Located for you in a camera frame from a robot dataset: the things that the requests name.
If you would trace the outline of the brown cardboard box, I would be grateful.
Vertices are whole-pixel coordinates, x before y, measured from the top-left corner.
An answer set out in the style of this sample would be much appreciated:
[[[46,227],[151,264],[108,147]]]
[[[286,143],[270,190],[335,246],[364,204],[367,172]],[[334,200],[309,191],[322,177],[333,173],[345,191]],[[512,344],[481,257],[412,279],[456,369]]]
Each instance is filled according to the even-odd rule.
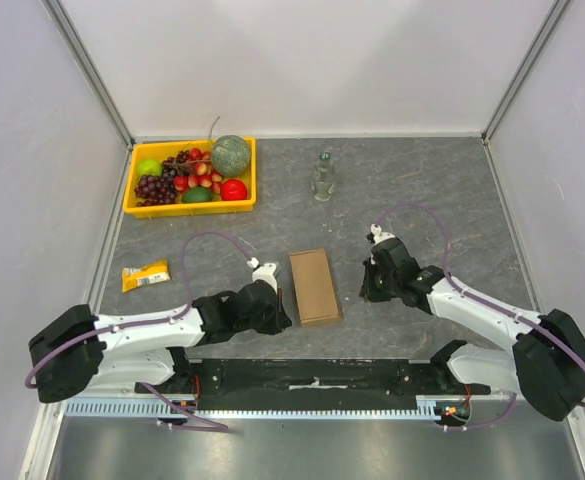
[[[342,320],[328,256],[324,249],[289,255],[300,325],[326,326]]]

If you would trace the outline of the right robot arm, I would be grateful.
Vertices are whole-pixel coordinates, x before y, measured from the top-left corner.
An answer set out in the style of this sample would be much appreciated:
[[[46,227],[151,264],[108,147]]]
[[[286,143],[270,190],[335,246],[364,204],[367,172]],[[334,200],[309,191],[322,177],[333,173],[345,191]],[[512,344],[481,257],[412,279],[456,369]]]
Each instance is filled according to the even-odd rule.
[[[374,231],[367,239],[371,251],[364,262],[364,300],[398,299],[495,346],[452,341],[442,348],[429,371],[437,391],[484,385],[521,396],[554,421],[585,406],[585,336],[569,314],[558,309],[541,314],[483,296],[439,267],[420,266],[391,233]]]

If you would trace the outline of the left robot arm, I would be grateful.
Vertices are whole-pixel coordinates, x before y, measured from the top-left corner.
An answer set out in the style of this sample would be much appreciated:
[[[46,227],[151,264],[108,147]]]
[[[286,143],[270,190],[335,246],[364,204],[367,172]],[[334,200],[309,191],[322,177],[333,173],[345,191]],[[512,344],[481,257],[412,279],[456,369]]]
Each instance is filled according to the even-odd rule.
[[[29,341],[32,369],[25,385],[44,404],[139,383],[180,393],[192,378],[186,349],[245,331],[277,335],[291,324],[282,291],[262,280],[154,313],[97,315],[86,304],[75,305]]]

